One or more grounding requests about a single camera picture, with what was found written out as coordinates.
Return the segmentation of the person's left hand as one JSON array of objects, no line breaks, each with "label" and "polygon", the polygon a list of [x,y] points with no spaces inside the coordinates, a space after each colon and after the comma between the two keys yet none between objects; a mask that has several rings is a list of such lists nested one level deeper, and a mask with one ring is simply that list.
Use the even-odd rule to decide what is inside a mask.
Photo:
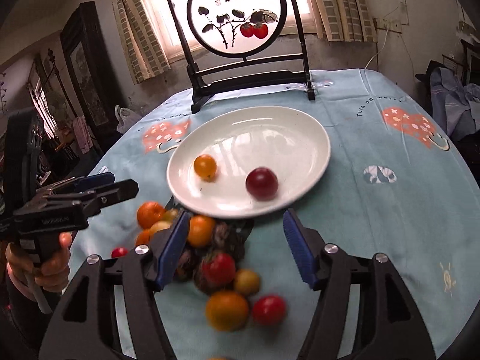
[{"label": "person's left hand", "polygon": [[40,268],[33,266],[32,260],[24,250],[14,243],[9,243],[6,249],[7,271],[13,285],[28,299],[33,299],[27,286],[26,274],[34,278],[39,287],[50,293],[61,293],[68,286],[68,267],[70,260],[69,247],[72,244],[72,234],[64,232],[59,235],[61,249],[45,261]]}]

